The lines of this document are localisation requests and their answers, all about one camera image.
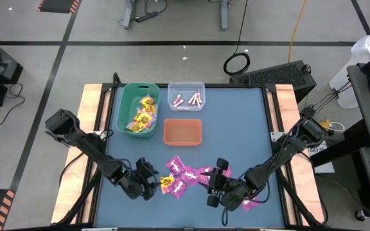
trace green plastic bin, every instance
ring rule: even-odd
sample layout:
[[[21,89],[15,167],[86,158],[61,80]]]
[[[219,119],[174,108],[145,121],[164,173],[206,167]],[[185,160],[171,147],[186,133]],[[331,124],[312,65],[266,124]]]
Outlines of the green plastic bin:
[[[137,108],[142,108],[142,104],[139,101],[141,101],[141,99],[146,95],[150,95],[155,99],[155,106],[157,109],[156,114],[158,115],[159,87],[157,85],[153,83],[129,83],[124,87],[121,105],[119,106],[118,117],[116,119],[116,128],[119,131],[142,138],[151,137],[155,133],[158,118],[149,130],[143,130],[142,132],[136,133],[126,128],[136,115]]]

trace blue table surface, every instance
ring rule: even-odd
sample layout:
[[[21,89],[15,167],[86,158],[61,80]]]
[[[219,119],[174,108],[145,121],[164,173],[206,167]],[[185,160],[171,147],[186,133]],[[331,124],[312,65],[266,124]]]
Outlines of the blue table surface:
[[[232,177],[239,177],[249,167],[261,164],[271,156],[269,129],[261,89],[206,88],[206,104],[198,112],[174,112],[167,104],[167,89],[160,89],[156,133],[151,138],[135,138],[116,128],[122,88],[115,99],[107,154],[127,158],[132,165],[145,157],[160,176],[169,175],[165,163],[179,156],[193,168],[215,167],[218,157],[229,161]],[[169,118],[197,118],[202,121],[202,144],[195,147],[168,146],[163,142],[164,121]],[[281,201],[275,175],[269,180],[271,195],[268,202],[243,211],[229,212],[228,227],[283,227]],[[267,190],[259,195],[266,197]],[[96,227],[125,228],[212,228],[222,227],[223,207],[206,205],[208,193],[201,185],[190,185],[182,198],[162,194],[161,188],[153,198],[131,200],[121,187],[103,179],[99,193]]]

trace gray floor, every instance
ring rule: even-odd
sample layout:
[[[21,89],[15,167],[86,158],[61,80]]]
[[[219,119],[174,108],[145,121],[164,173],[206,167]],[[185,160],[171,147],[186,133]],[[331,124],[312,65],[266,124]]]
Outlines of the gray floor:
[[[61,41],[70,15],[37,12],[39,3],[40,0],[0,1],[0,41]],[[143,15],[143,2],[138,3],[137,14]],[[117,25],[123,18],[122,1],[83,0],[69,40],[238,39],[244,1],[232,1],[227,31],[219,30],[218,3],[203,0],[168,0],[168,3],[168,9],[158,17],[141,24],[132,23],[131,30],[124,30]],[[358,0],[358,3],[370,26],[370,0]],[[242,40],[289,41],[301,5],[301,0],[249,1]],[[150,11],[162,8],[163,1],[150,1]],[[351,1],[309,0],[296,40],[354,42],[365,35]],[[11,184],[59,47],[3,46],[3,49],[24,66],[20,82],[24,84],[26,97],[25,104],[0,126],[0,188],[6,189]],[[234,46],[67,46],[5,228],[44,226],[51,221],[67,150],[44,133],[43,122],[59,108],[76,113],[84,84],[110,82],[113,72],[118,72],[123,82],[227,83],[229,78],[222,65],[234,49]],[[252,71],[286,63],[288,58],[287,46],[240,46],[239,51],[245,50],[251,56]],[[349,56],[350,47],[293,48],[292,60],[310,64],[318,83],[308,96],[308,104],[331,93],[328,82],[348,62]],[[237,70],[243,64],[235,60],[230,65]],[[5,101],[0,108],[0,120],[15,102],[15,99]],[[332,101],[316,118],[329,118],[348,128],[361,115],[358,109],[343,110]],[[355,192],[357,183],[348,180],[354,170],[349,170],[346,163],[346,159],[335,162],[337,173],[332,177]],[[370,218],[363,223],[354,219],[358,205],[344,192],[324,180],[317,183],[328,207],[331,227],[370,230]]]

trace orange plastic tray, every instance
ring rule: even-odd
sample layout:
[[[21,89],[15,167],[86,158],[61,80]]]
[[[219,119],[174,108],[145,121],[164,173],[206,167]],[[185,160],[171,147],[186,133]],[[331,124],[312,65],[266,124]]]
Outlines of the orange plastic tray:
[[[198,146],[202,142],[199,119],[165,119],[164,142],[170,146]]]

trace table leg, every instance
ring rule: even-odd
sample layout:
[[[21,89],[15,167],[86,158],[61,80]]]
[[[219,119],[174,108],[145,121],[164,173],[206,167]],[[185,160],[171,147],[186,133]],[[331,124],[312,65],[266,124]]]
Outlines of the table leg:
[[[345,140],[311,156],[315,167],[329,163],[344,155],[358,151],[361,147],[370,146],[370,136],[365,121],[362,119],[344,132]]]
[[[228,30],[228,2],[229,0],[221,1],[221,30]]]
[[[125,0],[125,16],[123,18],[123,27],[129,29],[129,24],[135,17],[136,7],[135,0]]]

